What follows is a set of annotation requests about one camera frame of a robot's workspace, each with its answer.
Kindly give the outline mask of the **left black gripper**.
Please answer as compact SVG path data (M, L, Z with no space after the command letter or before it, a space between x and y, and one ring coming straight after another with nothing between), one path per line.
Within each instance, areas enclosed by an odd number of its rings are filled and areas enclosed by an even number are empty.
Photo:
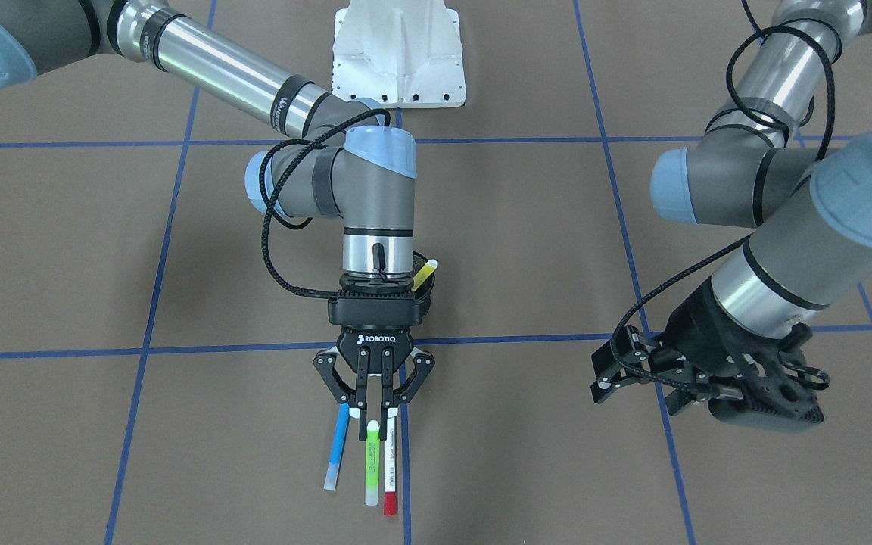
M672 311L665 330L654 338L625 327L591 355L594 403L603 403L619 388L652 381L656 371L683 370L674 378L705 393L674 391L669 413L678 414L702 397L716 419L731 425L778 432L804 432L824 423L818 393L830 377L807 365L802 345L812 338L799 323L782 339L759 337L727 315L706 280Z

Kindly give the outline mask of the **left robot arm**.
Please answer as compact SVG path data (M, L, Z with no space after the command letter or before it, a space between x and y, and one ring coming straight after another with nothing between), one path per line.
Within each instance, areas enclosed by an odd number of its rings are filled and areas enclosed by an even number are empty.
M830 377L806 362L809 321L872 275L872 132L838 149L833 67L872 33L872 1L783 1L731 55L729 100L693 148L665 152L650 183L666 220L751 234L690 266L718 268L661 334L630 318L592 355L595 403L633 384L671 388L672 416L778 432L823 423Z

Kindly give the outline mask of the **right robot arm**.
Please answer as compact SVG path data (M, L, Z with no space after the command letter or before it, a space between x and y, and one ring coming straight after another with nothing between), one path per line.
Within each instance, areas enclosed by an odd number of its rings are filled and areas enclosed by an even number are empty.
M264 216L264 266L291 294L326 302L340 335L314 366L359 421L361 441L384 438L433 365L411 335L430 285L416 279L413 136L380 104L339 98L167 1L0 1L0 89L104 53L175 76L282 136L246 173ZM273 223L301 230L311 220L342 224L333 291L289 282L273 259Z

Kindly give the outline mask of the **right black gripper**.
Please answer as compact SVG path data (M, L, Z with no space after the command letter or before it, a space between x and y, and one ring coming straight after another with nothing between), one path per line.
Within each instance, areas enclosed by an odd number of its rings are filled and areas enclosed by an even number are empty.
M329 300L329 323L342 327L337 348L322 350L313 365L339 404L357 411L359 441L368 438L368 375L381 371L380 438L387 437L388 418L411 403L435 366L433 354L414 348L410 329L419 323L412 279L342 275L339 292ZM343 359L354 372L346 383L336 365Z

